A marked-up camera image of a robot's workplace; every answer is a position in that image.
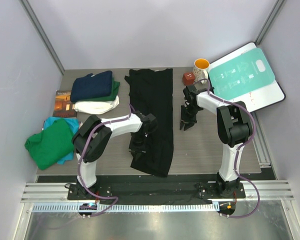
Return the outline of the white board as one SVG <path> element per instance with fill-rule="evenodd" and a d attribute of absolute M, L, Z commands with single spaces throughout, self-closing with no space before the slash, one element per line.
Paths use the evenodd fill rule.
<path fill-rule="evenodd" d="M 208 73 L 213 68 L 238 57 L 239 55 L 244 54 L 252 49 L 257 48 L 254 42 L 249 42 L 238 49 L 224 55 L 223 57 L 213 61 L 210 63 L 210 67 Z M 268 106 L 274 105 L 276 103 L 284 101 L 286 98 L 286 94 L 282 90 L 280 84 L 275 80 L 273 83 L 264 86 L 262 88 L 258 88 L 254 91 L 248 92 L 246 94 L 240 95 L 234 99 L 231 99 L 230 102 L 238 102 L 242 101 L 246 105 L 246 109 L 252 113 L 257 110 L 261 110 Z"/>

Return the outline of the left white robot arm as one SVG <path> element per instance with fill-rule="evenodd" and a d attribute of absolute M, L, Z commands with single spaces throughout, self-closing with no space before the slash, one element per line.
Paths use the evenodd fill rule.
<path fill-rule="evenodd" d="M 128 150 L 135 159 L 147 152 L 146 140 L 158 128 L 153 114 L 133 111 L 116 118 L 90 115 L 72 138 L 77 160 L 76 184 L 69 187 L 69 200 L 90 200 L 98 191 L 97 160 L 104 153 L 110 139 L 131 134 Z"/>

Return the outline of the teal folding template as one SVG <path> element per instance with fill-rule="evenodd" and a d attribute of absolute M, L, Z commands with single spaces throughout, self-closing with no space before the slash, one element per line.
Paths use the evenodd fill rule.
<path fill-rule="evenodd" d="M 275 81 L 275 75 L 260 48 L 212 68 L 209 78 L 214 94 L 227 101 Z"/>

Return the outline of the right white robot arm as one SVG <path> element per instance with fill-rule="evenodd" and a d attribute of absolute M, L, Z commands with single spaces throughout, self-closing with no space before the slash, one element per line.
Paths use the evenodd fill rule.
<path fill-rule="evenodd" d="M 216 193 L 230 198 L 240 188 L 239 167 L 245 145 L 254 136 L 255 122 L 242 101 L 230 102 L 209 89 L 195 85 L 183 89 L 185 104 L 181 106 L 179 129 L 186 131 L 197 123 L 197 114 L 204 109 L 216 115 L 217 134 L 223 144 L 221 167 L 216 175 Z"/>

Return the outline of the black t shirt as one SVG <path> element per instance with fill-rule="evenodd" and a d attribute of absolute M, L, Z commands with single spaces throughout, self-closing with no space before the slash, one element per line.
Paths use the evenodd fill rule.
<path fill-rule="evenodd" d="M 130 104 L 141 118 L 141 128 L 131 134 L 131 167 L 146 174 L 167 177 L 174 153 L 173 70 L 129 70 Z"/>

